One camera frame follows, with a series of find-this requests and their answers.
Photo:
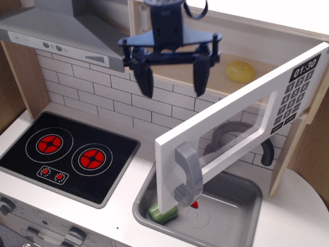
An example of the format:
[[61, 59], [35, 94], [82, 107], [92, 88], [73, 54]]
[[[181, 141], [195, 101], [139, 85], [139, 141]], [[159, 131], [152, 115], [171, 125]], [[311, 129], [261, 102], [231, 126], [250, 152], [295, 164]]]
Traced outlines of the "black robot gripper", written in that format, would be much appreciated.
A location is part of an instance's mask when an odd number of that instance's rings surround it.
[[219, 33], [198, 31], [184, 23], [182, 8], [193, 19], [187, 5], [149, 5], [152, 30], [119, 40], [123, 48], [123, 64], [133, 69], [141, 92], [153, 97], [153, 73], [150, 65], [193, 63], [194, 89], [197, 97], [203, 95], [210, 67], [220, 60]]

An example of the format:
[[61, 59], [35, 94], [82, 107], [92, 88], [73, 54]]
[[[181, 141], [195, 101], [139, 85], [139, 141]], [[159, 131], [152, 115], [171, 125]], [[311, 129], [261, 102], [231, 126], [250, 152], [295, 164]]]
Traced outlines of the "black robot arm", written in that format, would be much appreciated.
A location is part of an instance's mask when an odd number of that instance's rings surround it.
[[150, 8], [152, 30], [133, 37], [122, 38], [123, 64], [134, 72], [141, 92], [153, 96], [152, 66], [193, 64], [193, 82], [197, 96], [205, 93], [210, 68], [220, 61], [219, 33], [197, 31], [184, 24], [182, 12], [195, 20], [186, 1], [145, 1]]

